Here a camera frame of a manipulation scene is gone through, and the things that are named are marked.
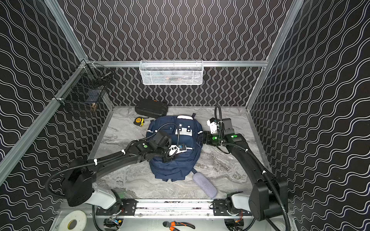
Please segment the reflective strip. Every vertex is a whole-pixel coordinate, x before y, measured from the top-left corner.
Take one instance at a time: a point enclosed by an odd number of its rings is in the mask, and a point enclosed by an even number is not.
[[[193,117],[191,116],[184,116],[184,115],[179,115],[177,118],[178,119],[193,119]]]
[[[179,131],[180,131],[180,135],[187,135],[187,136],[193,136],[193,131],[191,129],[189,129],[190,132],[188,132],[188,129],[186,128],[180,128]]]

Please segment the aluminum rail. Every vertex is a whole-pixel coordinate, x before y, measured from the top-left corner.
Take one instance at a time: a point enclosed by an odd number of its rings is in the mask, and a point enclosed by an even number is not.
[[[100,64],[105,67],[136,67],[140,61],[87,61],[88,64]],[[204,67],[266,67],[267,61],[203,61]]]
[[[272,65],[274,64],[281,47],[283,46],[285,39],[294,23],[294,20],[296,16],[298,15],[302,5],[303,5],[304,0],[293,0],[290,9],[288,13],[286,14],[285,21],[281,27],[280,32],[278,33],[276,40],[274,42],[274,45],[270,51],[270,54],[268,56],[268,65],[266,68],[262,71],[260,74],[260,77],[257,79],[257,82],[255,84],[255,87],[253,88],[253,91],[248,99],[248,103],[246,105],[246,108],[248,110],[251,110],[259,91],[262,88],[263,83],[265,82],[268,73],[270,72]]]
[[[82,61],[71,77],[61,87],[58,93],[55,94],[55,98],[63,97],[64,93],[79,76],[81,71],[85,69],[85,65],[86,63]],[[45,125],[49,122],[59,107],[60,103],[53,98],[48,105],[46,105],[44,110],[37,116],[35,121],[30,125],[25,133],[23,133],[11,150],[6,154],[4,159],[0,162],[0,184],[6,180],[13,168],[18,164],[19,160],[23,157],[28,148],[38,137],[40,132],[44,129]]]

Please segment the navy blue backpack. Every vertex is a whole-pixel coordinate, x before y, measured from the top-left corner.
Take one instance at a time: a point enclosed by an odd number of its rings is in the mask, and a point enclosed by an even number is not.
[[[203,129],[202,125],[194,119],[193,116],[163,116],[152,121],[147,131],[147,137],[151,136],[155,130],[160,128],[165,123],[175,123],[179,127],[180,140],[179,144],[186,145],[186,151],[176,154],[174,160],[163,163],[161,157],[154,157],[149,161],[152,173],[155,178],[164,181],[184,180],[195,163],[198,161],[202,149]],[[166,125],[161,130],[167,132],[172,139],[172,145],[177,143],[177,135],[175,134],[176,127],[173,124]]]

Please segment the white wire basket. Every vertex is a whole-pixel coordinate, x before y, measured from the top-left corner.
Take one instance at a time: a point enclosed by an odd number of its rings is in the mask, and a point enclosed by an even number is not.
[[[203,60],[141,60],[144,85],[201,85]]]

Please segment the patterned wallpaper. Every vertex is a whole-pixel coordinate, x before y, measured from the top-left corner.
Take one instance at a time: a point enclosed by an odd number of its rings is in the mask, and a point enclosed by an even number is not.
[[[266,60],[292,0],[59,0],[90,60]]]
[[[142,98],[176,106],[245,106],[260,67],[205,68],[202,85],[144,85],[138,68],[117,68],[107,92],[114,105]]]
[[[107,115],[103,103],[91,118],[59,108],[0,186],[1,231],[50,229],[62,200],[47,194],[45,181],[74,159],[87,159]],[[60,179],[51,186],[62,193]]]
[[[43,0],[0,1],[0,161],[79,61]]]
[[[370,229],[370,1],[306,0],[252,108],[300,231]]]

